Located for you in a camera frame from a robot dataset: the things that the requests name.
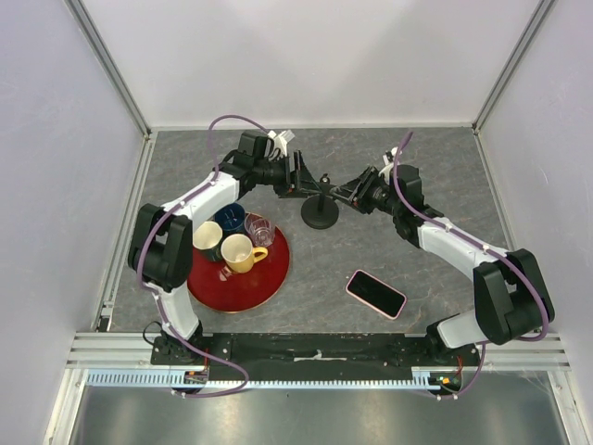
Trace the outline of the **black phone stand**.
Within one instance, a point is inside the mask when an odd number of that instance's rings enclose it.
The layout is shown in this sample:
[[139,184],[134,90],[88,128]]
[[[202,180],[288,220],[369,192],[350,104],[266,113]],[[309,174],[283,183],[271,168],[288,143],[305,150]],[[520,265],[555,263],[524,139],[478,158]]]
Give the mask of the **black phone stand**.
[[320,178],[319,188],[318,193],[308,197],[302,204],[301,218],[307,226],[316,230],[324,230],[337,222],[339,208],[328,195],[331,189],[331,179],[327,173]]

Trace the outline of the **phone with pink case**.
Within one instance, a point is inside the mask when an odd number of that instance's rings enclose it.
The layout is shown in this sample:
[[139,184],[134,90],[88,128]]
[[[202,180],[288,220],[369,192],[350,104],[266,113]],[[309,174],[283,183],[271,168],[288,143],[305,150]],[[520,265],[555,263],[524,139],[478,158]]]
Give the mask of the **phone with pink case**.
[[349,278],[346,292],[389,320],[396,320],[407,303],[401,291],[362,270]]

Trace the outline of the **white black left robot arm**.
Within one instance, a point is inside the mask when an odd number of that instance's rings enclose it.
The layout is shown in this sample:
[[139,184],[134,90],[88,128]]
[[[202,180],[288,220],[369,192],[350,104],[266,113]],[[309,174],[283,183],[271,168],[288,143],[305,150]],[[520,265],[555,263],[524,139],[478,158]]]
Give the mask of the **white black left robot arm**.
[[187,279],[193,266],[192,236],[216,211],[257,185],[270,185],[281,198],[327,195],[330,182],[315,180],[302,155],[270,159],[265,150],[234,150],[199,185],[173,201],[139,209],[128,254],[139,287],[152,294],[165,332],[175,337],[171,354],[193,364],[203,354],[195,334],[200,321],[192,309]]

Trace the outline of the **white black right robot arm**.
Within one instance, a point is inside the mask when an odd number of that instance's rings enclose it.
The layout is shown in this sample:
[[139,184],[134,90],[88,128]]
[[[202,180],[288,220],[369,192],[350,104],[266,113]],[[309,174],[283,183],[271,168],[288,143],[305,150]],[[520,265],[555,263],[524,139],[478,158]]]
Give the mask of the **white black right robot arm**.
[[363,214],[390,215],[397,234],[416,248],[432,253],[473,284],[473,308],[430,324],[424,341],[426,358],[438,365],[453,359],[458,348],[546,336],[555,310],[535,255],[489,246],[462,231],[443,213],[424,202],[417,168],[397,166],[391,178],[374,168],[332,187],[332,197]]

